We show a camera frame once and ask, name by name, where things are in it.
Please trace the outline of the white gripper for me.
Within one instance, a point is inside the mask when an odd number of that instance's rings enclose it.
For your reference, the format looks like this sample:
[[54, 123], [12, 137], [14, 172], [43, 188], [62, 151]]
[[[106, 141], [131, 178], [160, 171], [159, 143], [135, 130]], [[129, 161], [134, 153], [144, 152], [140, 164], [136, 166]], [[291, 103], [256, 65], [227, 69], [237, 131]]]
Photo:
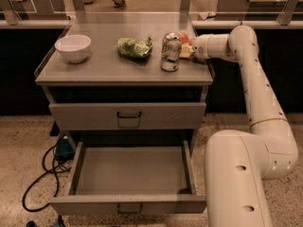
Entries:
[[201, 60], [218, 58], [221, 55], [220, 38], [214, 34], [190, 38], [189, 44], [182, 44], [179, 57], [188, 59], [192, 54], [195, 58]]

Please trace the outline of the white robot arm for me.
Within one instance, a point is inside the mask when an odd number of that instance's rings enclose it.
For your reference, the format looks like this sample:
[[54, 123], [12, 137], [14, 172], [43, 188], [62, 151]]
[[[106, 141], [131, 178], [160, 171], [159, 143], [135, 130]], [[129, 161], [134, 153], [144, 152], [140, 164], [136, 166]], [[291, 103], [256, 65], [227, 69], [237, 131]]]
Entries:
[[222, 59], [241, 70], [249, 132], [214, 133], [205, 146], [205, 196], [209, 227], [273, 227], [263, 181], [287, 175], [298, 158], [290, 124], [258, 59], [250, 26], [189, 40], [198, 60]]

